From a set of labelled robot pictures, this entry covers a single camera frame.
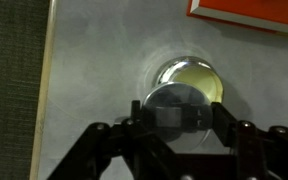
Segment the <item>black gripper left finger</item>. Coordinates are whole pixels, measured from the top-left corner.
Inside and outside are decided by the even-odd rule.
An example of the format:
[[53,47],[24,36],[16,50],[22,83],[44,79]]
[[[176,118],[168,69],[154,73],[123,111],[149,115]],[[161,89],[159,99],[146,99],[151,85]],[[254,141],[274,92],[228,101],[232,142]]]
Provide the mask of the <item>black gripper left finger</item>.
[[122,157],[134,180],[176,180],[175,153],[140,123],[139,100],[131,116],[110,127],[89,125],[47,180],[100,180],[114,157]]

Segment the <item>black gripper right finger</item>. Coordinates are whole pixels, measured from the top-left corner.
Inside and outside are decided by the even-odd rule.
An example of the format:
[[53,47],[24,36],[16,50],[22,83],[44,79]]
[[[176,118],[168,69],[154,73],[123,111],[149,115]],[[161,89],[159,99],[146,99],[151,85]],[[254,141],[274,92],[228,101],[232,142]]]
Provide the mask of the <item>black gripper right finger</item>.
[[211,108],[212,129],[231,149],[238,180],[288,180],[288,127],[263,131],[250,121],[237,120],[221,103],[213,102]]

